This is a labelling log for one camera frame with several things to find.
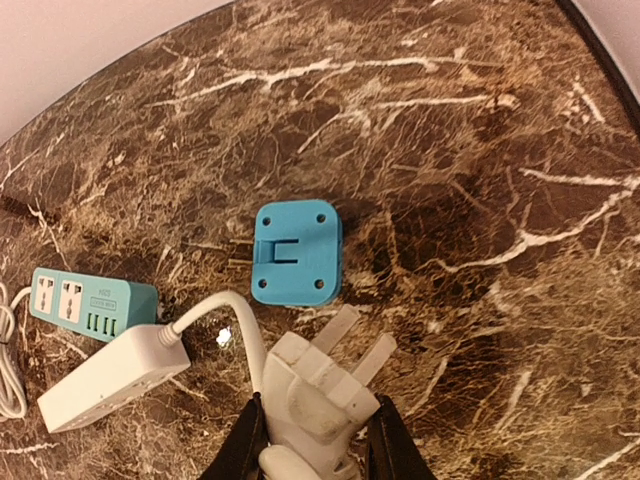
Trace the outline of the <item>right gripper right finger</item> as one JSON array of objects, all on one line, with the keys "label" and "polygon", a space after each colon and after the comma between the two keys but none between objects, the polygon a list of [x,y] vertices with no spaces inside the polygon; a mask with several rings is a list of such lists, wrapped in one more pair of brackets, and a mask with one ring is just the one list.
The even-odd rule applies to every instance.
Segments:
[{"label": "right gripper right finger", "polygon": [[391,398],[376,399],[380,408],[367,424],[367,478],[435,480]]}]

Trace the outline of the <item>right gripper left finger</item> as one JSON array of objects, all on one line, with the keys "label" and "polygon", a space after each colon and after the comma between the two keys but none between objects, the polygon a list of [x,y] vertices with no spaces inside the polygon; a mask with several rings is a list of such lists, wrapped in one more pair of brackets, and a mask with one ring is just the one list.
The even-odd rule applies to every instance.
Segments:
[{"label": "right gripper left finger", "polygon": [[262,480],[259,455],[269,445],[261,394],[255,392],[242,409],[200,480]]}]

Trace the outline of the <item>light blue plug adapter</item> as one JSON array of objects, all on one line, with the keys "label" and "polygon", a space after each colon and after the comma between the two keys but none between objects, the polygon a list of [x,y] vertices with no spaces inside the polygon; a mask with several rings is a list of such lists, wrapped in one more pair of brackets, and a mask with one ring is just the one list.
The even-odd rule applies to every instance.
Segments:
[{"label": "light blue plug adapter", "polygon": [[272,202],[258,211],[251,279],[256,301],[324,306],[338,296],[342,273],[342,221],[329,202]]}]

